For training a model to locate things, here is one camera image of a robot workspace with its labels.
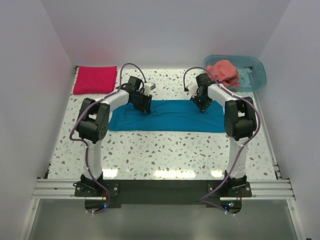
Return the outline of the blue t shirt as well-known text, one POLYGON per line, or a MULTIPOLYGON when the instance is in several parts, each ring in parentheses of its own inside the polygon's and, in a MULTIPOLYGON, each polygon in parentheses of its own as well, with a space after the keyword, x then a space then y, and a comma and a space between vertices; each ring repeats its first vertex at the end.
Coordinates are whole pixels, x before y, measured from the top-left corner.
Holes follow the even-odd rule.
POLYGON ((152 100, 150 114, 128 103, 112 112, 110 131, 224 133, 224 110, 217 102, 201 112, 191 100, 152 100))

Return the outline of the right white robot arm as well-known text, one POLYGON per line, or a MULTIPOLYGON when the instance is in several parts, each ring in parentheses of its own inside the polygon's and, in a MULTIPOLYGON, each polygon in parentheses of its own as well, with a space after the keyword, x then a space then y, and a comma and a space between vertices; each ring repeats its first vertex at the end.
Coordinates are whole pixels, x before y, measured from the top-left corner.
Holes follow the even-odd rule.
POLYGON ((208 74, 196 77, 196 83, 184 88, 190 100, 204 113, 213 101, 224 111, 224 129, 229 137, 229 161, 224 179, 209 195, 235 196, 247 184, 246 161, 248 144, 260 129, 261 120, 251 97, 241 97, 221 83, 214 83, 208 74))

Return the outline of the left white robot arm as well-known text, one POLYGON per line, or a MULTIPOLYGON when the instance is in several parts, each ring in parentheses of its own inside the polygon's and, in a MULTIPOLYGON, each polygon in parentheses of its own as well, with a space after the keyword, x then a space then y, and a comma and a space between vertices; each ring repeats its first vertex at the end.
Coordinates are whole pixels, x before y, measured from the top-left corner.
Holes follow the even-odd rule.
POLYGON ((105 189, 101 166, 102 140, 108 132, 110 114, 119 107, 132 104, 144 113, 151 113, 151 91, 156 88, 153 82, 143 82, 131 76, 127 83, 107 96, 94 100, 85 98, 79 115, 70 133, 70 139, 84 143, 84 172, 80 177, 82 185, 92 196, 99 196, 105 189))

